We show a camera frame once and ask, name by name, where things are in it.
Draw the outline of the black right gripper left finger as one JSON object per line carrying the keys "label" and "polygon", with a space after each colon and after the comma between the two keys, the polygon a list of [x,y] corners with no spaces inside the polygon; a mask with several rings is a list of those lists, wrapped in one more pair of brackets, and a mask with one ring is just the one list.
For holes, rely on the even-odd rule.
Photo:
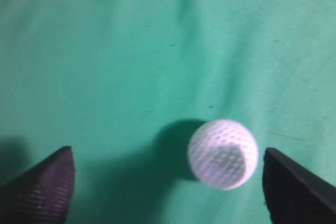
{"label": "black right gripper left finger", "polygon": [[71,146],[1,185],[1,223],[65,223],[75,189]]}

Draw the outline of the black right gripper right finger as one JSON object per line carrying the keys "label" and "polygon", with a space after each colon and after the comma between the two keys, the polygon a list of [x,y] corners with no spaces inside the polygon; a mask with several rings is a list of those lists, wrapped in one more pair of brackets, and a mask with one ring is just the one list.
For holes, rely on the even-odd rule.
{"label": "black right gripper right finger", "polygon": [[335,186],[272,147],[264,154],[263,193],[272,223],[335,223]]}

